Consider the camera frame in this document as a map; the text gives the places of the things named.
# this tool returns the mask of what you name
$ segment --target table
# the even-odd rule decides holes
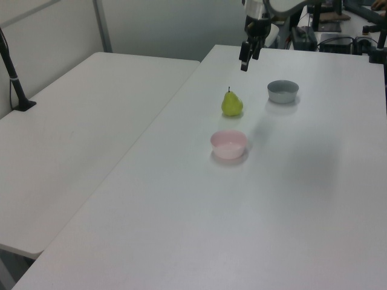
[[[383,67],[263,49],[242,72],[239,49],[214,47],[14,290],[385,289]],[[277,79],[296,103],[268,101]],[[221,129],[243,157],[212,155]]]
[[[198,66],[97,53],[0,121],[0,248],[36,259]]]
[[[343,9],[343,13],[350,16],[351,19],[348,21],[341,21],[340,26],[341,26],[342,32],[340,32],[340,33],[338,33],[338,32],[315,32],[316,39],[317,39],[318,43],[320,42],[320,38],[321,38],[322,33],[347,34],[353,38],[355,38],[355,37],[370,37],[370,38],[374,39],[376,42],[379,40],[380,32],[369,33],[366,36],[364,36],[362,34],[364,25],[375,25],[375,24],[370,23],[366,19],[361,18],[360,16],[358,16],[352,12],[346,11],[344,9]],[[308,24],[309,24],[309,26],[312,26],[313,19],[311,18],[309,21],[308,17],[309,17],[309,14],[307,13],[307,8],[304,7],[302,14],[301,14],[301,19],[298,23],[298,26],[303,27],[303,26],[308,26]]]

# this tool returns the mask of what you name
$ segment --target pear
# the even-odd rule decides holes
[[[243,110],[242,101],[234,94],[234,92],[229,91],[224,95],[224,100],[222,102],[222,111],[226,116],[237,116]]]

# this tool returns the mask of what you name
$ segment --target white wall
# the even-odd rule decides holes
[[[102,6],[115,53],[202,61],[215,44],[247,39],[241,0],[103,0]]]
[[[3,32],[27,98],[92,53],[103,51],[93,0],[61,0]],[[0,118],[10,112],[8,86],[7,70],[0,59]]]

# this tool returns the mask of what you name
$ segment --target black cable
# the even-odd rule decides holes
[[[329,39],[325,39],[324,41],[320,42],[319,44],[317,44],[317,47],[319,47],[320,45],[322,44],[326,44],[328,42],[332,42],[334,40],[339,40],[339,39],[352,39],[352,41],[355,40],[355,38],[351,37],[351,36],[342,36],[342,37],[332,37],[332,38],[329,38]]]
[[[10,54],[10,47],[8,46],[7,39],[5,38],[5,35],[2,32],[1,27],[0,27],[0,34],[1,34],[1,38],[3,39],[3,41],[5,43],[5,46],[7,47],[8,54]],[[12,98],[11,97],[12,97],[12,82],[10,80],[10,106],[11,106],[11,110],[13,111]]]
[[[0,27],[0,34],[1,34],[1,38],[4,40],[5,46],[7,47],[8,53],[10,53],[10,48],[9,48],[9,46],[8,46],[7,39],[5,38],[5,35],[4,35],[4,33],[2,32],[1,27]]]
[[[10,80],[10,106],[11,106],[11,110],[13,111],[11,96],[12,96],[12,82],[11,82],[11,80]]]
[[[373,42],[375,42],[375,43],[377,44],[377,41],[376,41],[375,39],[371,38],[371,37],[357,36],[357,37],[355,38],[355,40],[357,40],[357,39],[370,39],[370,40],[372,40]]]

